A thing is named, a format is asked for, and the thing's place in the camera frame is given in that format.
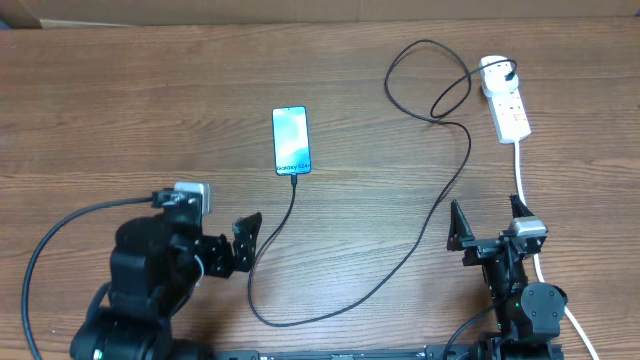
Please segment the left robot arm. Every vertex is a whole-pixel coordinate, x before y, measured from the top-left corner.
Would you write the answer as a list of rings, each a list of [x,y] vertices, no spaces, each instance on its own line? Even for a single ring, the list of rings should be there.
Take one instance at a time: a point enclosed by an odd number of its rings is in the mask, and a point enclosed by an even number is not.
[[[260,213],[233,225],[234,239],[207,236],[199,215],[169,213],[121,225],[110,282],[94,296],[69,353],[74,359],[212,359],[214,350],[176,339],[172,317],[205,276],[227,278],[255,264]]]

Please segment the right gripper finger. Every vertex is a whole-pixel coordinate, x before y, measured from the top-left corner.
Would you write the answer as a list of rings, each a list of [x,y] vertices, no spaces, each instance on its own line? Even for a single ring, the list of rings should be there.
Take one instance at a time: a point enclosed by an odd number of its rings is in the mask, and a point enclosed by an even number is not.
[[[533,215],[518,195],[511,195],[510,203],[513,218],[531,217]]]
[[[474,240],[469,223],[456,200],[451,201],[451,223],[446,248],[449,251],[462,251],[464,244]]]

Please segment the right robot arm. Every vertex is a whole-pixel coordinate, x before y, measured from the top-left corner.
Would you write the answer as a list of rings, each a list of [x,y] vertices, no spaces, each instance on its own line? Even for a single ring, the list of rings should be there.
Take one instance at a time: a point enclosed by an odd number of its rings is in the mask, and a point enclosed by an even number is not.
[[[547,226],[518,196],[510,197],[513,218],[497,237],[478,239],[457,201],[451,202],[449,251],[464,253],[462,264],[480,266],[491,296],[491,305],[461,325],[450,337],[445,359],[551,360],[562,359],[563,351],[552,340],[561,332],[568,296],[560,287],[546,282],[531,283],[524,261],[541,252]],[[454,342],[470,326],[494,312],[498,330],[486,333],[460,353]]]

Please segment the blue Galaxy smartphone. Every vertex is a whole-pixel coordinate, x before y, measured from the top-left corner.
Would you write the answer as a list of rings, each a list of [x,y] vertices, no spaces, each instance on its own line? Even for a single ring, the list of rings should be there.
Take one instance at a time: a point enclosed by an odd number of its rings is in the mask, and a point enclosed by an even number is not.
[[[312,171],[308,114],[304,106],[272,110],[275,171],[278,176]]]

